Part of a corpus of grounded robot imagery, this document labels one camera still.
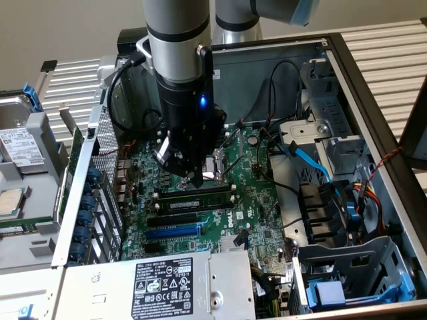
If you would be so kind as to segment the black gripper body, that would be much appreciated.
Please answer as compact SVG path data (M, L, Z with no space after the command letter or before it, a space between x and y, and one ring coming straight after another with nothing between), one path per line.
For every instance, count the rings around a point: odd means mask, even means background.
M212 76L174 83L156 76L161 110L174 147L213 147L220 134L220 110L214 106Z

